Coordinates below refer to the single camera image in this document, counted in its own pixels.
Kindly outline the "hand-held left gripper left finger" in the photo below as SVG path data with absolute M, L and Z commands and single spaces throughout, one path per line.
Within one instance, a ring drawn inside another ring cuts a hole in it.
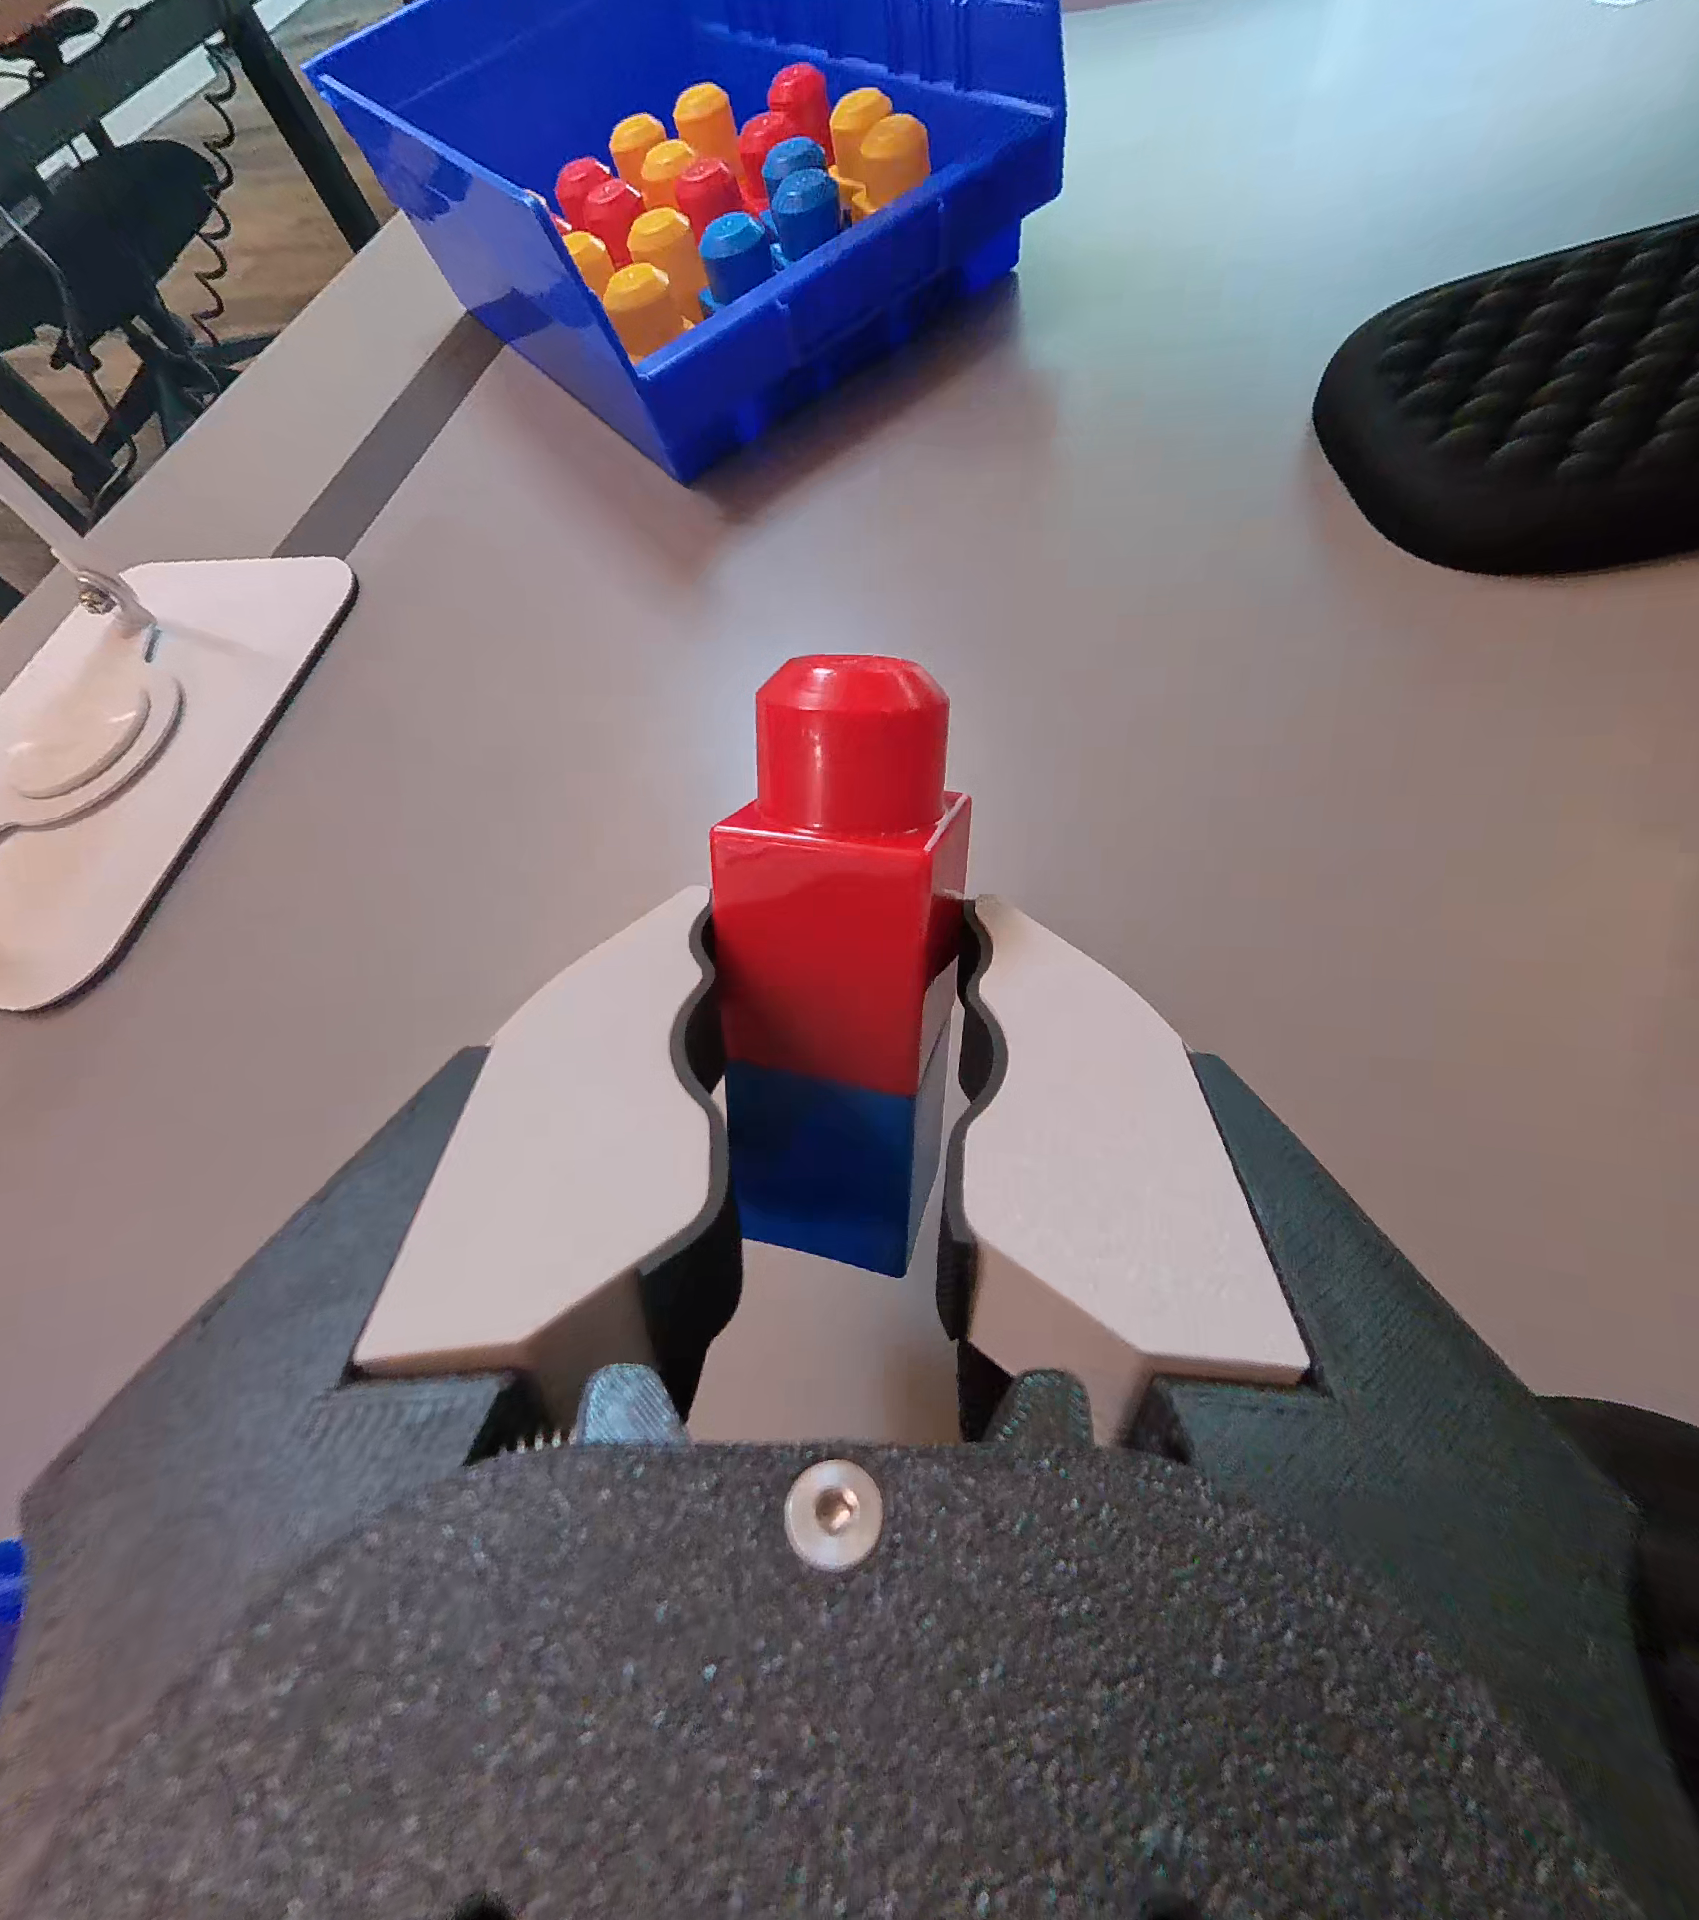
M 686 887 L 490 1038 L 358 1337 L 364 1376 L 519 1373 L 570 1426 L 595 1372 L 681 1420 L 736 1315 L 708 890 Z

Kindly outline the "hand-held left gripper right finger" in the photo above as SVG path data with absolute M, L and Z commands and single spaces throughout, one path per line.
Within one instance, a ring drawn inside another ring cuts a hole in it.
M 946 1138 L 938 1318 L 959 1423 L 1010 1384 L 1086 1392 L 1123 1443 L 1157 1379 L 1296 1389 L 1314 1356 L 1180 1032 L 1001 899 L 962 914 L 962 1113 Z

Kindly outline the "blue mega block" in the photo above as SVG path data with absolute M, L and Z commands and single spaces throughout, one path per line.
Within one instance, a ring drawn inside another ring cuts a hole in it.
M 724 1076 L 740 1235 L 903 1278 L 943 1150 L 943 1029 L 916 1093 L 733 1063 Z

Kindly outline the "red mega block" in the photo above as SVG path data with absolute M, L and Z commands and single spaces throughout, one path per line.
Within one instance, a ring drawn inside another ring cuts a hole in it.
M 897 657 L 787 660 L 755 697 L 755 800 L 711 827 L 733 1063 L 913 1096 L 949 1018 L 972 801 L 949 694 Z

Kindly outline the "pile of blocks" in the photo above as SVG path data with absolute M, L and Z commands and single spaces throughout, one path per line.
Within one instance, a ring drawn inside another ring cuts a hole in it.
M 551 225 L 634 364 L 715 323 L 778 277 L 832 262 L 855 228 L 932 178 L 932 132 L 875 85 L 833 92 L 811 62 L 740 119 L 692 82 L 669 117 L 621 117 L 608 155 L 551 181 Z

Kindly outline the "white document stand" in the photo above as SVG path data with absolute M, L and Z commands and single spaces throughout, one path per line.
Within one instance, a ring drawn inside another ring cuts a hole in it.
M 75 602 L 0 691 L 0 1012 L 135 942 L 358 596 L 341 559 L 117 566 L 0 445 L 0 502 Z

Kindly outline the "black office chair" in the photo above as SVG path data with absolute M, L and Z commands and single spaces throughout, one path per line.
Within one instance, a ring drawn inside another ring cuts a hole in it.
M 132 483 L 142 425 L 174 445 L 271 341 L 213 331 L 230 178 L 136 140 L 46 181 L 0 132 L 0 412 L 88 502 Z

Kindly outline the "wooden desk with black legs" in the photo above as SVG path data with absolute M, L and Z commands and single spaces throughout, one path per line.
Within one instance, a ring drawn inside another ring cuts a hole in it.
M 0 42 L 0 62 L 26 68 L 21 97 L 0 106 L 0 132 L 21 142 L 49 181 L 97 158 L 101 145 L 127 145 L 111 140 L 106 119 L 193 55 L 207 55 L 220 79 L 249 85 L 342 242 L 354 252 L 364 251 L 379 233 L 371 204 L 257 4 L 127 4 L 113 21 L 101 21 L 92 4 L 46 4 L 36 21 Z M 97 514 L 127 485 L 113 485 L 98 502 L 74 487 Z

